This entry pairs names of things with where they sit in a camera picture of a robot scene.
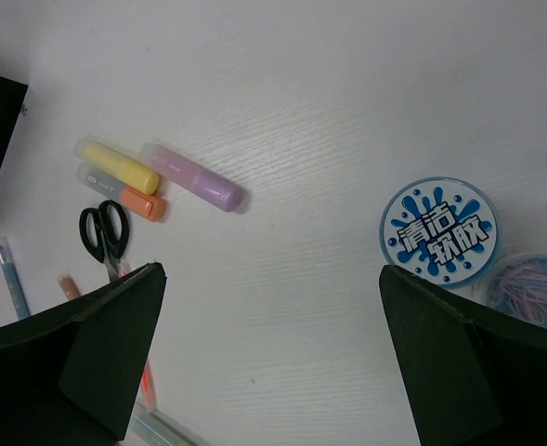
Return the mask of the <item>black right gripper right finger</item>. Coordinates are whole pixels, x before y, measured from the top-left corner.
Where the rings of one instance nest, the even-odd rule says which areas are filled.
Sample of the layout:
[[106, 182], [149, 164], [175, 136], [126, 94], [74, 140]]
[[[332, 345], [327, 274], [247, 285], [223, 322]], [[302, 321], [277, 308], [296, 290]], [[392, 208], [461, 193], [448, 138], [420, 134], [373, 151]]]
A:
[[379, 288], [422, 445], [547, 445], [547, 329], [398, 266]]

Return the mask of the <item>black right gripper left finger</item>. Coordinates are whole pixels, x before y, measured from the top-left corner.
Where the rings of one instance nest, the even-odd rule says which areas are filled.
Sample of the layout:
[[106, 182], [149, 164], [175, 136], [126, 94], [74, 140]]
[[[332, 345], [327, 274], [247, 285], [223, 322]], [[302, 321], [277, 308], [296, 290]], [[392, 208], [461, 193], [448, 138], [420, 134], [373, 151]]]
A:
[[124, 440], [165, 286], [149, 263], [0, 327], [0, 445]]

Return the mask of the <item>orange gel pen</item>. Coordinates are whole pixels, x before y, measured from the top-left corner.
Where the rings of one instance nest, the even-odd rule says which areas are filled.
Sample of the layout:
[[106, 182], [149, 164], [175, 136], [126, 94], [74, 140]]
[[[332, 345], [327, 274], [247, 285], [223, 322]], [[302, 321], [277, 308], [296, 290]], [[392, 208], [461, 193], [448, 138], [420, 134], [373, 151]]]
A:
[[58, 277], [59, 287], [68, 300], [74, 300], [81, 296], [81, 292], [73, 277], [69, 274], [62, 274]]

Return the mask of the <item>blue gel pen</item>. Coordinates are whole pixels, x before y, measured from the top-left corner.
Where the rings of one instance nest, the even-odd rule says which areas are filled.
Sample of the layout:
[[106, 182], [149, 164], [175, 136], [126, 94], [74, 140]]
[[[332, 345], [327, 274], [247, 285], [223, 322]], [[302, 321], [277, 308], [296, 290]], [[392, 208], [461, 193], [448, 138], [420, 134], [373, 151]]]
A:
[[15, 266], [14, 258], [10, 250], [7, 238], [0, 236], [0, 265], [7, 283], [13, 307], [19, 320], [31, 316], [31, 312], [20, 283], [20, 278]]

